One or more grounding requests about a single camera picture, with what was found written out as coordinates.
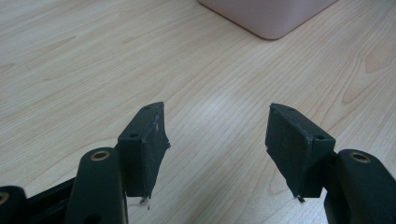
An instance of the bolt hole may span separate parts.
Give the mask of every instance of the bolt hole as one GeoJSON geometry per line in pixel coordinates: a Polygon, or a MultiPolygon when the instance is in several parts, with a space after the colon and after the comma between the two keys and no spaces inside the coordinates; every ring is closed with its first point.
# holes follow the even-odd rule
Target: bolt hole
{"type": "Polygon", "coordinates": [[[131,133],[131,134],[129,134],[129,137],[130,138],[136,138],[136,137],[138,137],[139,136],[139,134],[137,134],[137,133],[131,133]]]}
{"type": "Polygon", "coordinates": [[[84,224],[98,224],[102,219],[97,214],[90,214],[85,217],[84,224]]]}
{"type": "Polygon", "coordinates": [[[9,194],[7,192],[0,192],[0,205],[5,203],[9,198],[9,194]]]}
{"type": "Polygon", "coordinates": [[[358,152],[351,152],[349,155],[355,161],[364,162],[364,163],[371,162],[370,158],[368,158],[367,156],[360,154],[358,152]]]}
{"type": "Polygon", "coordinates": [[[324,137],[322,135],[315,135],[314,137],[316,139],[318,139],[318,140],[323,140],[324,139],[324,137]]]}
{"type": "Polygon", "coordinates": [[[102,161],[107,159],[107,157],[110,156],[110,153],[108,151],[98,151],[95,152],[91,155],[91,160],[92,161],[102,161]]]}

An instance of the pink box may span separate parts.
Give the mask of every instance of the pink box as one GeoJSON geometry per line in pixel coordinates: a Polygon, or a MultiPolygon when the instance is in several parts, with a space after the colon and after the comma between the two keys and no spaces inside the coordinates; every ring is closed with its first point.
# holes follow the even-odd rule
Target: pink box
{"type": "Polygon", "coordinates": [[[198,0],[265,39],[279,39],[336,0],[198,0]]]}

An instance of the wood grain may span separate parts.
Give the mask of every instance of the wood grain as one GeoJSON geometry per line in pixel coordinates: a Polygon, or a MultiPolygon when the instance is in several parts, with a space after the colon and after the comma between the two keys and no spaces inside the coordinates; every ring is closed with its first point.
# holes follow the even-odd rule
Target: wood grain
{"type": "Polygon", "coordinates": [[[395,1],[340,0],[265,41],[194,0],[2,1],[0,185],[33,196],[73,177],[164,101],[172,148],[131,223],[327,223],[325,193],[298,203],[265,152],[269,104],[396,176],[395,15],[395,1]]]}

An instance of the light wood surface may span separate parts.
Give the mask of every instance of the light wood surface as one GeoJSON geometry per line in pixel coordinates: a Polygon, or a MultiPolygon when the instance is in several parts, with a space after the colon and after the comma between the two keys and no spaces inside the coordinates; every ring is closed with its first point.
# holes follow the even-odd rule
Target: light wood surface
{"type": "Polygon", "coordinates": [[[114,147],[165,103],[150,209],[130,223],[327,223],[265,151],[269,104],[289,105],[396,176],[396,1],[340,0],[265,41],[194,0],[0,3],[0,186],[33,196],[114,147]]]}

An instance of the black plastic part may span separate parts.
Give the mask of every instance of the black plastic part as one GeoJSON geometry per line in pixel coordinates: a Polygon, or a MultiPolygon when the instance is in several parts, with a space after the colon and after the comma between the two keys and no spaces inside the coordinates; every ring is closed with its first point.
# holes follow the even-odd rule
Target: black plastic part
{"type": "Polygon", "coordinates": [[[78,167],[64,223],[127,222],[117,150],[102,147],[86,153],[78,167]]]}
{"type": "Polygon", "coordinates": [[[75,178],[29,198],[30,224],[63,223],[75,178]]]}
{"type": "Polygon", "coordinates": [[[28,203],[22,188],[0,188],[0,223],[25,224],[29,221],[28,203]]]}
{"type": "Polygon", "coordinates": [[[354,149],[338,153],[334,164],[350,204],[348,223],[396,223],[396,181],[376,157],[354,149]]]}
{"type": "Polygon", "coordinates": [[[163,102],[146,105],[119,137],[122,181],[128,197],[151,197],[166,149],[163,102]]]}
{"type": "Polygon", "coordinates": [[[297,110],[271,104],[265,145],[294,197],[320,197],[320,171],[332,157],[334,138],[297,110]]]}

